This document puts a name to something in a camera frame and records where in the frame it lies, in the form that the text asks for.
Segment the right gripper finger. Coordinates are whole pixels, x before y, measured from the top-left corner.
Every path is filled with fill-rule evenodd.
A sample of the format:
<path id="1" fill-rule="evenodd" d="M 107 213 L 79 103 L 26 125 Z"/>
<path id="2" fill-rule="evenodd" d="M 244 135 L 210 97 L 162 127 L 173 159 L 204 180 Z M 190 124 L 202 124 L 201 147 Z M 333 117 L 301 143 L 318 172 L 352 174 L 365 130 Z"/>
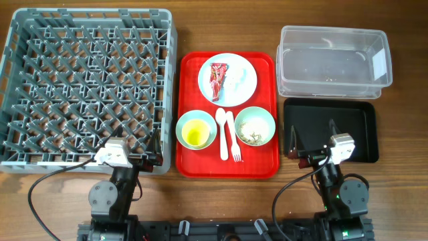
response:
<path id="1" fill-rule="evenodd" d="M 294 125 L 291 126 L 290 131 L 290 146 L 288 150 L 288 159 L 297 159 L 298 158 L 298 136 Z"/>
<path id="2" fill-rule="evenodd" d="M 329 124 L 329 128 L 330 128 L 330 130 L 332 132 L 332 136 L 338 135 L 340 133 L 340 130 L 337 127 L 337 125 L 336 125 L 336 123 L 334 122 L 333 119 L 330 119 L 328 124 Z"/>

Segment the red snack wrapper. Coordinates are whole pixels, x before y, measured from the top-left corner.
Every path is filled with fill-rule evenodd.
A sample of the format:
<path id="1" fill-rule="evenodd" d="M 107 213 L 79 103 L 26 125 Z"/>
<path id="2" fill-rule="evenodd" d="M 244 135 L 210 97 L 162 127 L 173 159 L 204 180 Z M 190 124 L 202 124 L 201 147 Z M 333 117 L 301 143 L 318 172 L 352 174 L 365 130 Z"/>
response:
<path id="1" fill-rule="evenodd" d="M 227 72 L 228 65 L 226 63 L 212 63 L 209 83 L 213 91 L 212 101 L 216 102 L 219 100 L 219 93 L 223 79 Z"/>

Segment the rice and peanut scraps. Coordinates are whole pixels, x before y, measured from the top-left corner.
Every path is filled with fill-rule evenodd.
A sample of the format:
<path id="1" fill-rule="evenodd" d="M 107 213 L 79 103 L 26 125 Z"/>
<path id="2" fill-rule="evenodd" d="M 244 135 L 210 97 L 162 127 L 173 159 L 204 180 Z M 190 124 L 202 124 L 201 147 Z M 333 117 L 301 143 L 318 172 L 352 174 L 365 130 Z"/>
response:
<path id="1" fill-rule="evenodd" d="M 262 145 L 269 135 L 269 125 L 262 118 L 245 119 L 239 126 L 238 136 L 248 145 Z"/>

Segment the light blue bowl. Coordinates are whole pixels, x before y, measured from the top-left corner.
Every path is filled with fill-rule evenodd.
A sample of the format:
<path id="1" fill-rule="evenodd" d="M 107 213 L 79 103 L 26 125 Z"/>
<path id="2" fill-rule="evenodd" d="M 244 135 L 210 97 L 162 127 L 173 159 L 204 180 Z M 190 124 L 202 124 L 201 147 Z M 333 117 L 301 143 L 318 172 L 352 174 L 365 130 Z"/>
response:
<path id="1" fill-rule="evenodd" d="M 200 150 L 200 149 L 194 149 L 194 148 L 188 146 L 188 144 L 186 144 L 186 142 L 183 140 L 182 135 L 181 135 L 183 125 L 187 121 L 192 120 L 192 119 L 204 120 L 209 125 L 210 135 L 209 135 L 208 141 L 205 143 L 205 145 L 203 147 L 200 148 L 200 149 L 204 149 L 205 147 L 208 147 L 215 140 L 215 137 L 217 136 L 217 124 L 216 124 L 214 118 L 209 113 L 207 113 L 205 111 L 191 110 L 189 112 L 186 112 L 178 120 L 177 125 L 176 125 L 177 140 L 185 148 L 188 148 L 190 150 Z"/>

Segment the white napkin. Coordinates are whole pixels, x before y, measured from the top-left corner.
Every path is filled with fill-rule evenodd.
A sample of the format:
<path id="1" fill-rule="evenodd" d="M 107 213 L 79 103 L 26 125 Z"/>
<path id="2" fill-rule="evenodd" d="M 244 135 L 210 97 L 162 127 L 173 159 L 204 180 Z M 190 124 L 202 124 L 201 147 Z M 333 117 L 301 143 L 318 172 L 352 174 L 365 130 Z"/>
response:
<path id="1" fill-rule="evenodd" d="M 241 81 L 245 78 L 246 70 L 243 68 L 236 68 L 230 73 L 231 81 L 230 86 L 232 90 L 235 90 L 237 85 L 240 85 Z"/>

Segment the yellow cup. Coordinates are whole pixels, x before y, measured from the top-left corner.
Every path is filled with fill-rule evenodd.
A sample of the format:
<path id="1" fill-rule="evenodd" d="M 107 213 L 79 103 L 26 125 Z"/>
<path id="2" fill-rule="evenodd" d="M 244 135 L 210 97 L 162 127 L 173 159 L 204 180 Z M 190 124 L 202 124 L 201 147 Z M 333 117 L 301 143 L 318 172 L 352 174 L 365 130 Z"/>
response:
<path id="1" fill-rule="evenodd" d="M 209 125 L 201 119 L 189 120 L 183 125 L 181 135 L 188 146 L 200 149 L 208 141 Z"/>

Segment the light green bowl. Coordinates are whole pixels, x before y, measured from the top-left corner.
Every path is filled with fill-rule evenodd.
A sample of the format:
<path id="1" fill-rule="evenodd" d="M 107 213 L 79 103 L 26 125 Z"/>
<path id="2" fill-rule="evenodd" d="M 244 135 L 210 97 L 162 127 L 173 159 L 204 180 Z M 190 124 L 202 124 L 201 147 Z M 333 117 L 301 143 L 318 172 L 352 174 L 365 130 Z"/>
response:
<path id="1" fill-rule="evenodd" d="M 241 110 L 238 113 L 238 115 L 235 117 L 235 133 L 237 136 L 239 134 L 240 124 L 245 119 L 248 119 L 248 118 L 262 118 L 263 120 L 265 120 L 268 123 L 269 128 L 270 128 L 270 135 L 262 145 L 267 144 L 274 137 L 275 132 L 276 132 L 276 122 L 275 122 L 274 117 L 271 115 L 271 113 L 269 111 L 267 111 L 266 109 L 264 109 L 262 107 L 258 107 L 258 106 L 250 106 L 250 107 L 247 107 L 247 108 Z"/>

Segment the white plastic spoon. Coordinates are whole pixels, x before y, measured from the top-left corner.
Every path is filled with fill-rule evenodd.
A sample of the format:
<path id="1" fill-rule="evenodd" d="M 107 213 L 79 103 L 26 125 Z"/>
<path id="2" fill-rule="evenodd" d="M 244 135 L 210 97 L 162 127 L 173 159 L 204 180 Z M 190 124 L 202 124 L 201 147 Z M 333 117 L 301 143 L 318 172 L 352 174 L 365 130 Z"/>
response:
<path id="1" fill-rule="evenodd" d="M 227 140 L 225 137 L 226 113 L 223 108 L 218 108 L 215 113 L 215 120 L 219 125 L 220 134 L 220 157 L 223 161 L 228 160 Z"/>

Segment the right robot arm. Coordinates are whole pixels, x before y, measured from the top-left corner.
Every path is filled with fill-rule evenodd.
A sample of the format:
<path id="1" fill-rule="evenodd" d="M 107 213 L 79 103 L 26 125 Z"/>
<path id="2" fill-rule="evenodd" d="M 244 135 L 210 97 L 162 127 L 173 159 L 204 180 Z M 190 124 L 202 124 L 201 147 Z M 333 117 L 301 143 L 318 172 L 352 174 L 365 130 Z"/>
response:
<path id="1" fill-rule="evenodd" d="M 361 175 L 344 175 L 340 163 L 349 159 L 355 144 L 348 133 L 338 133 L 330 122 L 333 135 L 321 149 L 305 150 L 294 126 L 290 130 L 288 158 L 299 159 L 299 168 L 310 167 L 312 184 L 322 198 L 324 211 L 304 221 L 304 240 L 374 240 L 368 214 L 369 184 Z"/>

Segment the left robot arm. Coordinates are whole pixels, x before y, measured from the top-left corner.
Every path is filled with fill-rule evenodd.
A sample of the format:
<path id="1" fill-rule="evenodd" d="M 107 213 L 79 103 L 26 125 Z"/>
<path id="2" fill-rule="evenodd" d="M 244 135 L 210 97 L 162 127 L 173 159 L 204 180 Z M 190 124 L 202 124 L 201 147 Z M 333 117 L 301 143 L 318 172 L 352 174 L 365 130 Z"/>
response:
<path id="1" fill-rule="evenodd" d="M 158 129 L 150 133 L 144 157 L 129 157 L 128 141 L 122 136 L 122 127 L 116 128 L 97 150 L 95 160 L 113 168 L 108 181 L 95 184 L 88 195 L 91 205 L 91 224 L 86 240 L 149 240 L 148 233 L 129 209 L 136 187 L 141 187 L 138 176 L 141 171 L 151 172 L 163 164 Z"/>

